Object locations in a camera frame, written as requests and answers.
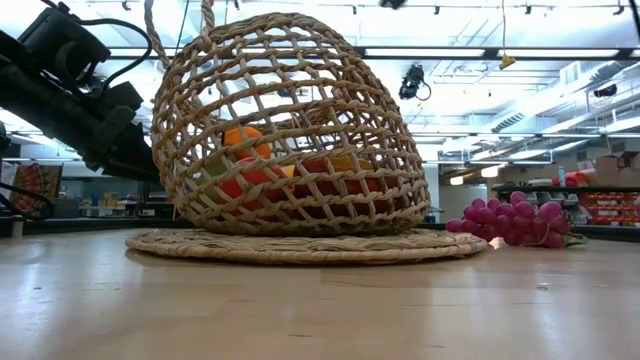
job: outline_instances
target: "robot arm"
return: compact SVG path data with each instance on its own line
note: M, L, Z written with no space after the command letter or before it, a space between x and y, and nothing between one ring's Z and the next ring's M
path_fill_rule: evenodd
M95 80L96 65L110 56L83 24L101 22L83 22L60 3L45 9L18 39L0 31L0 107L74 148L94 171L158 182L142 127L131 122L142 98L129 82L108 87L146 56L83 92Z

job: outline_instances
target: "shelf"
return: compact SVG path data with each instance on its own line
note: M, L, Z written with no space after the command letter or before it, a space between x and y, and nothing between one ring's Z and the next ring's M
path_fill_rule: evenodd
M514 192L522 191L524 193L534 191L547 191L547 192L568 192L568 193L640 193L640 187L613 187L613 186L494 186L491 191L495 192Z

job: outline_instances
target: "woven placemat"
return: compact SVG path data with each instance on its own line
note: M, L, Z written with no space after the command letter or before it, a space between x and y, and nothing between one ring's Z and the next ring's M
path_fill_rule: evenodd
M127 240L160 256L259 264L393 264L471 255L487 243L471 234L413 229L393 236L252 237L193 229L156 229Z

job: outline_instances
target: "table surface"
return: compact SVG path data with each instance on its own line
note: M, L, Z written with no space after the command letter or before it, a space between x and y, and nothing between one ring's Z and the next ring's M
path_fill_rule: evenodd
M255 267L0 240L0 359L640 359L640 245Z

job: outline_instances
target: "cardboard box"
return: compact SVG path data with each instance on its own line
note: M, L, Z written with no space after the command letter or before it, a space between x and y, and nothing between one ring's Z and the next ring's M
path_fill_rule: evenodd
M587 176L591 186L640 186L640 152L637 151L581 161L578 169Z

